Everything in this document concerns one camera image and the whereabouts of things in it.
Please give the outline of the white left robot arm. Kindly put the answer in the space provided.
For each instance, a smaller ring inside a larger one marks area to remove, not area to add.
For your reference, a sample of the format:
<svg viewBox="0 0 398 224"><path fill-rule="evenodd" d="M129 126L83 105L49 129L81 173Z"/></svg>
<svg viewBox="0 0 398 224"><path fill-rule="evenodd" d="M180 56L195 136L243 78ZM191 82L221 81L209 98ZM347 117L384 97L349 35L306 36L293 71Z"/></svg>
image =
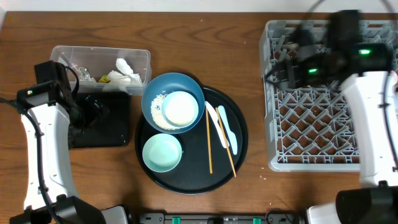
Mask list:
<svg viewBox="0 0 398 224"><path fill-rule="evenodd" d="M27 137L24 211L10 223L132 223L124 205L100 210L78 195L69 153L73 138L108 115L109 109L91 95L77 97L80 86L70 86L71 70L53 60L37 64L36 85L19 90L15 100L1 99L21 115Z"/></svg>

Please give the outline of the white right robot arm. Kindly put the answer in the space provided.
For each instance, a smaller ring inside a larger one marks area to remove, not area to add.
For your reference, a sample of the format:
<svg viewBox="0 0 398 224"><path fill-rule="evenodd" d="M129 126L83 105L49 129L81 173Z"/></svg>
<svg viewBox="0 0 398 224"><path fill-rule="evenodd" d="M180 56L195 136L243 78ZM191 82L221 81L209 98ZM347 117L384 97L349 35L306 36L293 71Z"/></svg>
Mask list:
<svg viewBox="0 0 398 224"><path fill-rule="evenodd" d="M365 42L360 21L357 10L330 14L323 53L301 21L289 35L298 47L296 57L272 68L274 85L281 90L337 82L353 120L361 188L308 208L307 223L397 222L397 74L392 50L382 42Z"/></svg>

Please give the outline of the light blue small bowl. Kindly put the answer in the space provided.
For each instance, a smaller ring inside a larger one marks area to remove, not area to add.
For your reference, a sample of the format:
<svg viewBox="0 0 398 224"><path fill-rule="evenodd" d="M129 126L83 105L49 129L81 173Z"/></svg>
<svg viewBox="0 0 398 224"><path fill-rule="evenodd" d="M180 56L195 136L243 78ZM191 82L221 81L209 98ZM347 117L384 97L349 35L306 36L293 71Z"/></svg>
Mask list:
<svg viewBox="0 0 398 224"><path fill-rule="evenodd" d="M178 128L191 125L198 116L196 99L185 91L175 91L168 94L161 106L166 122Z"/></svg>

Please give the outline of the white napkin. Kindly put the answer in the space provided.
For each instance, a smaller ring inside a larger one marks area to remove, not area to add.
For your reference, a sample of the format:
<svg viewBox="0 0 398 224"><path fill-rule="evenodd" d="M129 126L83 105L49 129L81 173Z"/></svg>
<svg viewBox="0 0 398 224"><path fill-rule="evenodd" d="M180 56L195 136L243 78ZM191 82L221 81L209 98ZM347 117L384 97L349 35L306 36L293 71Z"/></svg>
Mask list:
<svg viewBox="0 0 398 224"><path fill-rule="evenodd" d="M106 85L103 91L126 91L128 85L138 86L142 85L141 77L138 73L127 64L123 58L116 60L117 71L110 71L107 75L103 76Z"/></svg>

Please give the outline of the silver yellow snack wrapper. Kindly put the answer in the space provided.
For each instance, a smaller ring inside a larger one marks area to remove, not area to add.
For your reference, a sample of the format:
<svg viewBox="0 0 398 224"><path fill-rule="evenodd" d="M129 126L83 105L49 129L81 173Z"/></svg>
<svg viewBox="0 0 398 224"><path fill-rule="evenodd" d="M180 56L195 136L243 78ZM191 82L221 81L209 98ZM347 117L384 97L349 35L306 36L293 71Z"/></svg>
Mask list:
<svg viewBox="0 0 398 224"><path fill-rule="evenodd" d="M93 82L93 83L97 83L96 79L93 78L93 77L90 75L90 73L89 73L89 71L88 71L87 68L85 68L85 67L80 67L80 68L78 69L78 73L79 73L79 81L81 81L81 82ZM102 76L102 77L100 78L100 80L99 80L98 82L99 82L99 83L109 83L110 80L107 78L106 75L104 75L104 76Z"/></svg>

